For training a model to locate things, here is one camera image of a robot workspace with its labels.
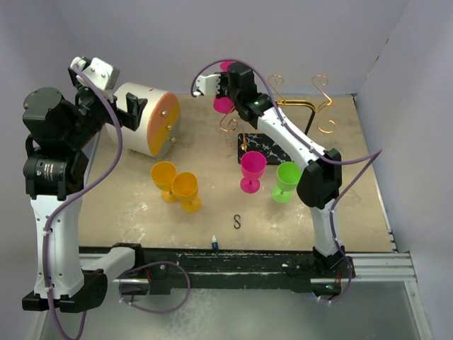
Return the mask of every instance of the small bottle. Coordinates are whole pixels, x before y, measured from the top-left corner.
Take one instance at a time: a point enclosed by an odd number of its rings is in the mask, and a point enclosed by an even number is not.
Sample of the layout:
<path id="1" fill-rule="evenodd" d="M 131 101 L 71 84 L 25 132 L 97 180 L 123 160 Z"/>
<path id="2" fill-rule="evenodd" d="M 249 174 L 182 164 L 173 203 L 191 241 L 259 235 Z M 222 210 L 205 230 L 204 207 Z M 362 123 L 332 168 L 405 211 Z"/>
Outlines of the small bottle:
<path id="1" fill-rule="evenodd" d="M 219 251 L 219 245 L 218 245 L 217 239 L 214 235 L 212 235 L 212 250 Z"/>

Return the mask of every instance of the green cup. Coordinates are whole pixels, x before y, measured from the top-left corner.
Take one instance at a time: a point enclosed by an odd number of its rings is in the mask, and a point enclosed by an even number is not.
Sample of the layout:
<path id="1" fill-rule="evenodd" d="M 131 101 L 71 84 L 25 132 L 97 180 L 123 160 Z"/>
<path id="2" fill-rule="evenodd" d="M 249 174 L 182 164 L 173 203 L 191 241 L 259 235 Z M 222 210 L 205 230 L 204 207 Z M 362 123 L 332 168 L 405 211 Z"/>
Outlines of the green cup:
<path id="1" fill-rule="evenodd" d="M 272 190 L 272 198 L 278 203 L 291 201 L 292 191 L 302 176 L 297 164 L 293 161 L 281 163 L 277 168 L 277 186 Z"/>

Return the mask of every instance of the wooden work surface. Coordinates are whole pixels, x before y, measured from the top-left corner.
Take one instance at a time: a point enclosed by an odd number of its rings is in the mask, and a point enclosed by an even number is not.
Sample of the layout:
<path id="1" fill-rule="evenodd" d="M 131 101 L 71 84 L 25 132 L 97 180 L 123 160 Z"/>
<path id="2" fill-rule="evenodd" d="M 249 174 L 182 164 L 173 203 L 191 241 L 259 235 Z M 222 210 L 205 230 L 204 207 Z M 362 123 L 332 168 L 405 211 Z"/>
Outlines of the wooden work surface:
<path id="1" fill-rule="evenodd" d="M 143 247 L 210 248 L 216 235 L 223 249 L 310 250 L 314 231 L 308 207 L 294 192 L 281 205 L 272 200 L 276 166 L 268 166 L 260 190 L 249 195 L 239 187 L 237 135 L 256 132 L 239 120 L 234 132 L 223 132 L 223 117 L 212 109 L 212 98 L 178 97 L 181 124 L 177 143 L 163 160 L 178 172 L 193 172 L 199 182 L 202 208 L 185 214 L 179 203 L 162 201 L 149 172 L 158 160 L 125 150 L 113 173 L 84 198 L 80 217 L 80 245 L 109 247 L 117 242 L 139 242 Z M 305 98 L 320 103 L 321 98 Z M 302 131 L 308 108 L 284 107 L 286 116 Z M 343 159 L 368 153 L 362 128 L 350 96 L 334 98 L 326 117 L 336 122 L 332 134 L 317 128 L 315 118 L 309 136 L 326 149 L 335 147 Z M 88 182 L 102 174 L 114 158 L 116 145 L 101 134 Z M 343 187 L 364 164 L 343 167 Z M 233 228 L 233 216 L 241 216 L 241 228 Z M 368 169 L 338 205 L 340 235 L 348 251 L 391 251 L 374 172 Z"/>

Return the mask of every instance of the cylindrical drum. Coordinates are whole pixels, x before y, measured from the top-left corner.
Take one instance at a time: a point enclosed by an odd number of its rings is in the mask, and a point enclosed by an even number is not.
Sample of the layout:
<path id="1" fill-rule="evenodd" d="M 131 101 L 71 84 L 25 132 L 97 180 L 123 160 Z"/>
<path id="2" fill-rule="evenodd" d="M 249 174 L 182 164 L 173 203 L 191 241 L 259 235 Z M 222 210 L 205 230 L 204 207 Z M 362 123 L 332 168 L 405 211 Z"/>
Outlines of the cylindrical drum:
<path id="1" fill-rule="evenodd" d="M 176 96 L 164 90 L 134 83 L 123 84 L 116 92 L 117 107 L 127 111 L 126 94 L 148 99 L 137 131 L 121 129 L 123 146 L 151 157 L 161 158 L 176 141 L 180 124 L 180 106 Z M 111 140 L 117 143 L 115 127 L 106 125 Z"/>

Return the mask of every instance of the white wall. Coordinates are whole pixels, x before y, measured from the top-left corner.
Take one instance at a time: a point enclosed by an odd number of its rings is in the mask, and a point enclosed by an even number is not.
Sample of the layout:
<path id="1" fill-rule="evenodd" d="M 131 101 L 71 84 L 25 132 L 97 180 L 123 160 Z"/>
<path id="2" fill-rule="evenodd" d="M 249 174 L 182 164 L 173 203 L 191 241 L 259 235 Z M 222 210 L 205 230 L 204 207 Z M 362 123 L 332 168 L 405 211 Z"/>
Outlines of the white wall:
<path id="1" fill-rule="evenodd" d="M 36 231 L 22 174 L 28 135 L 22 123 L 23 99 L 44 86 L 74 95 L 66 70 L 74 53 L 54 0 L 0 1 L 2 339 L 24 340 L 33 315 L 21 308 L 36 276 Z"/>
<path id="2" fill-rule="evenodd" d="M 357 97 L 398 250 L 436 339 L 451 339 L 453 2 L 412 0 Z"/>
<path id="3" fill-rule="evenodd" d="M 286 93 L 357 93 L 407 0 L 57 0 L 81 52 L 104 57 L 121 79 L 187 93 L 208 62 L 237 57 Z"/>

